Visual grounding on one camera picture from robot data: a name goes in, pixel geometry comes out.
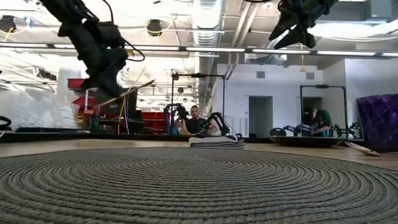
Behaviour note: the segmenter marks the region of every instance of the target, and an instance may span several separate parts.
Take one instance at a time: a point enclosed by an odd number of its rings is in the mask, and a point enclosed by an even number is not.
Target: person in mirror
[[[309,126],[317,126],[317,132],[313,137],[333,137],[331,132],[331,118],[327,110],[305,108],[303,123]]]
[[[191,114],[192,118],[188,119],[185,123],[185,125],[187,127],[187,131],[191,134],[198,134],[201,131],[201,126],[206,121],[206,119],[199,117],[199,107],[198,106],[192,106],[191,110],[190,110],[190,114]],[[181,128],[182,127],[181,119],[175,120],[174,125],[177,128]],[[217,130],[218,130],[218,128],[215,125],[211,124],[208,132],[214,133]]]

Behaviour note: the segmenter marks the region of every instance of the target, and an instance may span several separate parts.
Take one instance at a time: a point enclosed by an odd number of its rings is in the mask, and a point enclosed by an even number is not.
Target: wooden floor
[[[0,144],[0,157],[56,152],[65,150],[84,150],[101,148],[125,147],[187,147],[187,142],[160,142],[160,141],[128,141],[128,140],[99,140],[82,139],[69,141],[47,141]],[[306,156],[317,156],[344,161],[358,162],[385,169],[398,170],[398,154],[388,154],[382,157],[365,156],[354,149],[334,147],[331,149],[309,149],[297,147],[283,147],[275,144],[248,144],[247,150],[285,152]]]

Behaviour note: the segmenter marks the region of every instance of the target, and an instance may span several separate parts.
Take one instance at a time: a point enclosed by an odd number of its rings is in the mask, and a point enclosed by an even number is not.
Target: gray rug
[[[0,159],[0,223],[398,223],[398,172],[188,148]]]

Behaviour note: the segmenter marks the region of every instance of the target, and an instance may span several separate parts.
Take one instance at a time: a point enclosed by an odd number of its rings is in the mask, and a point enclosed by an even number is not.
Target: white towel
[[[227,137],[190,138],[189,147],[201,149],[244,149],[243,139],[236,141]]]

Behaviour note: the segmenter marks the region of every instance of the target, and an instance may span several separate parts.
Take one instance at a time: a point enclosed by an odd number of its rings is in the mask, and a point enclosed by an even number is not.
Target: purple box
[[[374,151],[398,151],[398,95],[358,98],[358,116],[365,146]]]

